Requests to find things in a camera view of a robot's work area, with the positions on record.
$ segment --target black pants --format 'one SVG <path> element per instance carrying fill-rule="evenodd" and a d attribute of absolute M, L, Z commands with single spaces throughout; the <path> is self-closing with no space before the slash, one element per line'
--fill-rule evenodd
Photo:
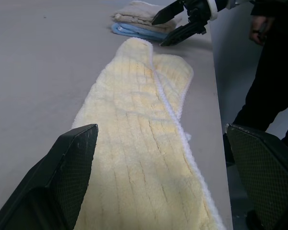
<path fill-rule="evenodd" d="M 288 108 L 288 36 L 272 31 L 264 45 L 255 80 L 234 124 L 266 131 Z M 284 143 L 288 146 L 288 131 Z"/>

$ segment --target beige towel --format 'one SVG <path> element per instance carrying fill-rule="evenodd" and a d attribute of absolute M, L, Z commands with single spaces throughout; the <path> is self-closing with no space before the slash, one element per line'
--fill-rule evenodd
<path fill-rule="evenodd" d="M 192 68 L 130 38 L 73 128 L 99 127 L 76 230 L 224 230 L 179 118 Z"/>
<path fill-rule="evenodd" d="M 155 32 L 169 33 L 175 30 L 177 24 L 182 20 L 182 16 L 179 14 L 165 24 L 152 25 L 154 16 L 163 8 L 163 6 L 143 1 L 132 1 L 121 10 L 116 11 L 112 17 L 116 22 L 128 23 Z"/>

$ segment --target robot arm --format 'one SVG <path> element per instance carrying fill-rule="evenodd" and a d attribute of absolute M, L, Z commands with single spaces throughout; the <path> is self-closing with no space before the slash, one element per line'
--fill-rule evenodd
<path fill-rule="evenodd" d="M 187 10 L 189 23 L 176 28 L 160 44 L 161 46 L 173 46 L 194 34 L 205 34 L 209 20 L 217 18 L 217 13 L 224 8 L 232 9 L 249 0 L 177 0 L 165 7 L 154 17 L 152 25 L 163 24 L 173 19 L 175 15 Z M 288 3 L 288 0 L 277 0 Z"/>

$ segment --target table surface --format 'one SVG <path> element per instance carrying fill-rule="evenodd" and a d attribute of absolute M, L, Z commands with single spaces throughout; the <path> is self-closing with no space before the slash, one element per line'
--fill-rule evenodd
<path fill-rule="evenodd" d="M 127 37 L 110 31 L 115 1 L 0 0 L 0 208 L 26 172 L 71 128 L 91 86 Z M 232 229 L 209 29 L 158 53 L 194 69 L 181 123 Z"/>

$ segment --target blue towel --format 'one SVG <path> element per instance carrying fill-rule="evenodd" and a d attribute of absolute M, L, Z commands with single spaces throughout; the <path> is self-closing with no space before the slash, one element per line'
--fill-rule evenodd
<path fill-rule="evenodd" d="M 129 37 L 139 37 L 146 40 L 162 41 L 168 34 L 154 32 L 146 30 L 134 25 L 125 23 L 114 23 L 112 25 L 112 31 L 118 35 L 124 35 Z"/>

